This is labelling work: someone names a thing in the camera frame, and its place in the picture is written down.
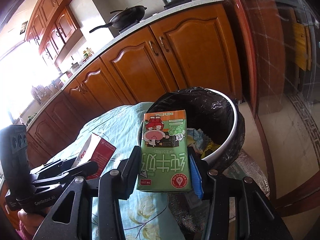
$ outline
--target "cartoon cow illustration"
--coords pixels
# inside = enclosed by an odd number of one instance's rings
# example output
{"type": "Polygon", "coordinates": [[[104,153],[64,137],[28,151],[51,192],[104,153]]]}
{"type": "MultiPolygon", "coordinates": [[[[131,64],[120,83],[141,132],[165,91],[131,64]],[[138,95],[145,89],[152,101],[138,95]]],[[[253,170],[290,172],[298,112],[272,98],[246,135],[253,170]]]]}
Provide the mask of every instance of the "cartoon cow illustration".
{"type": "Polygon", "coordinates": [[[162,129],[164,127],[164,123],[161,121],[160,116],[151,116],[149,121],[146,120],[146,131],[143,133],[143,140],[146,145],[156,146],[156,143],[162,145],[163,138],[168,139],[169,135],[166,135],[162,129]]]}

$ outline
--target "green milk carton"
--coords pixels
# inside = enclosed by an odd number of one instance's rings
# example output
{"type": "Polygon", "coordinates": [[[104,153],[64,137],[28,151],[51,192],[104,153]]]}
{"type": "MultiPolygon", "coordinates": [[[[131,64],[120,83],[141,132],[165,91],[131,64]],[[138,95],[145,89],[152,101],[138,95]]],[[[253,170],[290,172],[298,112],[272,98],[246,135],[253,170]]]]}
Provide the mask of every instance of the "green milk carton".
{"type": "Polygon", "coordinates": [[[144,114],[137,189],[190,191],[186,111],[144,114]]]}

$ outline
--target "pan handle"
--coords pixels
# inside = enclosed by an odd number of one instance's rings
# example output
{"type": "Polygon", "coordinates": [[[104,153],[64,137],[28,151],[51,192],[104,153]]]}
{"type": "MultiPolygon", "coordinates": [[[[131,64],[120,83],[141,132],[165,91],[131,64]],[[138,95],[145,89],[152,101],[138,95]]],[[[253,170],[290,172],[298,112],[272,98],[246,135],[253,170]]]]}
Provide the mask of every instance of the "pan handle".
{"type": "Polygon", "coordinates": [[[122,12],[122,11],[124,11],[124,10],[115,10],[115,11],[110,12],[110,14],[113,14],[115,12],[122,12]]]}
{"type": "Polygon", "coordinates": [[[92,33],[92,32],[94,32],[94,31],[96,31],[96,30],[98,30],[98,29],[100,29],[100,28],[108,28],[108,27],[110,27],[111,25],[112,25],[112,23],[108,23],[108,24],[105,24],[105,25],[97,26],[97,27],[93,28],[91,31],[89,31],[89,33],[92,33]]]}

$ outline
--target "metal screw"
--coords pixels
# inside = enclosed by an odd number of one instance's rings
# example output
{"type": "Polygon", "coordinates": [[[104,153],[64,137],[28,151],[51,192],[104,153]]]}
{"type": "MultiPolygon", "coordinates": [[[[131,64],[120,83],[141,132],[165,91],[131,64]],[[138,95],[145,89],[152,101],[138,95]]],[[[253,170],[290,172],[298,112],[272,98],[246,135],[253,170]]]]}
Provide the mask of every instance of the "metal screw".
{"type": "Polygon", "coordinates": [[[245,178],[244,178],[244,181],[245,181],[246,183],[252,183],[252,182],[253,182],[253,179],[250,178],[250,177],[245,177],[245,178]]]}
{"type": "Polygon", "coordinates": [[[119,174],[119,171],[118,170],[111,170],[110,171],[110,175],[111,176],[116,176],[116,175],[118,175],[119,174]]]}
{"type": "Polygon", "coordinates": [[[82,183],[84,181],[84,178],[83,177],[76,177],[75,178],[75,183],[77,183],[77,184],[80,184],[80,183],[82,183]]]}
{"type": "Polygon", "coordinates": [[[216,175],[218,175],[218,171],[217,170],[209,170],[209,174],[211,175],[211,176],[216,176],[216,175]]]}

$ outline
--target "bottle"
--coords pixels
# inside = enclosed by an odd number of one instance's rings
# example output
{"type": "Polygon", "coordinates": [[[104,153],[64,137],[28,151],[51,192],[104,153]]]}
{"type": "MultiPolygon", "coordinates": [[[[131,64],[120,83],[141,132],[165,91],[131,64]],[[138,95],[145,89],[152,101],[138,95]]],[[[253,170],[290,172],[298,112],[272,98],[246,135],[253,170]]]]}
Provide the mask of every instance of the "bottle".
{"type": "Polygon", "coordinates": [[[87,53],[90,56],[90,54],[94,54],[91,48],[87,48],[87,53]]]}
{"type": "Polygon", "coordinates": [[[85,50],[83,51],[83,57],[84,57],[84,59],[89,57],[88,53],[85,50]]]}

